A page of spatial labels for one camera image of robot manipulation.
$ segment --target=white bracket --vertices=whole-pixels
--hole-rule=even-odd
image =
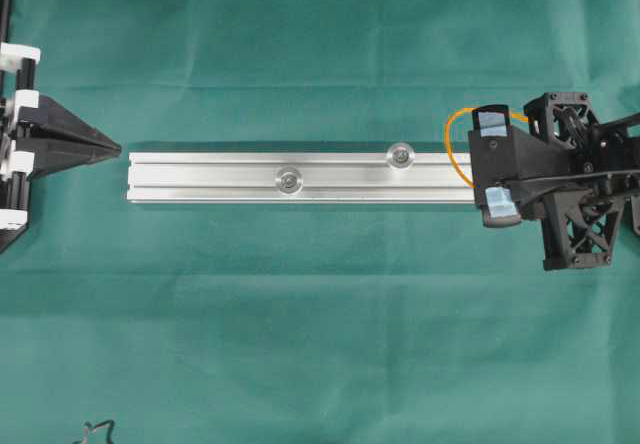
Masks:
[[[33,152],[16,151],[16,141],[11,141],[7,157],[0,161],[0,178],[6,181],[14,172],[24,172],[28,176],[33,172],[35,157]]]
[[[20,89],[16,91],[14,98],[7,101],[7,115],[11,116],[11,130],[15,129],[18,123],[21,107],[31,107],[37,109],[40,106],[40,93],[30,89]]]
[[[0,70],[15,74],[22,68],[22,59],[33,59],[38,64],[40,55],[37,47],[0,43]]]
[[[17,209],[0,209],[0,231],[17,231],[27,224],[29,213]]]

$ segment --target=green cloth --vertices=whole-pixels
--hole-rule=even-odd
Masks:
[[[0,257],[3,442],[640,440],[627,228],[612,268],[544,273],[539,225],[472,206],[125,201],[131,150],[441,149],[450,112],[545,91],[637,112],[640,0],[14,0],[11,40],[123,156],[37,181]]]

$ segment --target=black metal bar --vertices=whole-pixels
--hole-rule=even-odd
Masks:
[[[11,180],[9,181],[9,209],[20,209],[20,195],[22,194],[22,177],[24,173],[22,172],[13,172],[11,174]]]
[[[9,40],[12,0],[0,0],[0,42]],[[4,93],[4,71],[0,71],[0,95]]]
[[[33,89],[36,79],[36,61],[22,59],[22,66],[16,73],[16,91]]]

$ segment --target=black cable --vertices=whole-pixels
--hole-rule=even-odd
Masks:
[[[82,438],[81,441],[74,441],[72,444],[88,444],[89,434],[93,434],[94,432],[102,429],[103,427],[107,428],[107,435],[105,438],[106,444],[113,444],[113,441],[111,440],[111,434],[113,434],[113,429],[114,427],[116,427],[116,421],[114,421],[113,419],[108,419],[99,424],[96,424],[95,426],[92,425],[90,422],[85,422],[84,432],[83,432],[84,437]]]
[[[640,112],[636,114],[632,114],[627,117],[623,117],[622,119],[617,119],[611,122],[605,122],[604,124],[600,124],[600,126],[598,126],[597,129],[602,130],[604,132],[614,127],[624,127],[624,126],[633,127],[638,125],[640,125]]]
[[[640,174],[640,169],[622,169],[619,171],[602,171],[602,172],[592,172],[590,174],[574,174],[569,176],[532,177],[530,179],[521,179],[519,181],[506,181],[506,183],[509,184],[510,182],[532,183],[532,182],[574,181],[576,179],[591,179],[594,177],[610,177],[613,175],[628,176],[633,174]]]

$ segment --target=black triangular gripper jaw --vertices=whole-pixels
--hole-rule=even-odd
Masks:
[[[18,123],[30,129],[29,137],[16,142],[16,150],[34,153],[31,178],[95,164],[121,152],[118,144],[47,96],[40,96],[37,108],[21,107]]]

